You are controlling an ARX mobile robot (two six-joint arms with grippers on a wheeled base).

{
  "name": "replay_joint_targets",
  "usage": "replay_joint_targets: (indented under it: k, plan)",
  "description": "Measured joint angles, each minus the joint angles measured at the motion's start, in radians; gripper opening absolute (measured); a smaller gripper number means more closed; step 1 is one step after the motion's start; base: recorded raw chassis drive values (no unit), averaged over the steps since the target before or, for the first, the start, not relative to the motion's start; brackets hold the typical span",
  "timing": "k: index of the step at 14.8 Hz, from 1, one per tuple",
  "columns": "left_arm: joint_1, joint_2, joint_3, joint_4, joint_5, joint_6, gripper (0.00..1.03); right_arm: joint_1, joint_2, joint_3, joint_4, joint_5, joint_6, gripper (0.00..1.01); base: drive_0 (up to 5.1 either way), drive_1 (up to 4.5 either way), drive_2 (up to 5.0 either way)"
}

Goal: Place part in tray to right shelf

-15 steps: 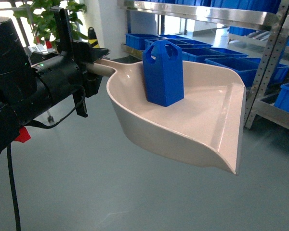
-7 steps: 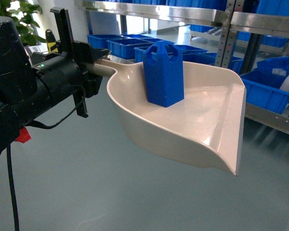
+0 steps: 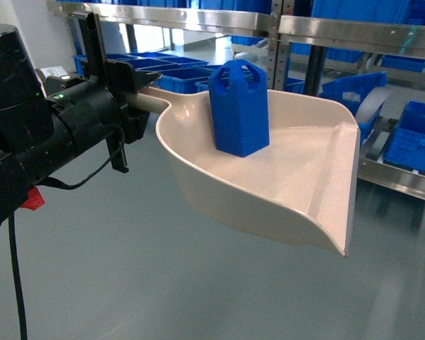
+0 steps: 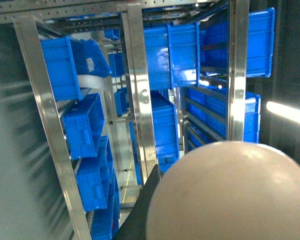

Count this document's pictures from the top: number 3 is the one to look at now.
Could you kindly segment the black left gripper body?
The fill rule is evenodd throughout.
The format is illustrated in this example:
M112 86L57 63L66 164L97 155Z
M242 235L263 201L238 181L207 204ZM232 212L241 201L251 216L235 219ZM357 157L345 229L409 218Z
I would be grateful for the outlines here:
M107 87L81 79L45 98L53 132L38 145L44 156L79 156L116 130L120 146L143 138L149 112L133 108L132 72L129 62L106 62Z

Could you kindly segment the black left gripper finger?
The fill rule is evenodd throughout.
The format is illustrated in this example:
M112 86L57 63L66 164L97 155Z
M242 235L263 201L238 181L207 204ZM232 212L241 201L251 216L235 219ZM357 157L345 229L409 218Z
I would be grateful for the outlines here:
M137 71L132 72L132 92L139 93L142 89L147 88L154 82L160 80L162 73L156 71Z

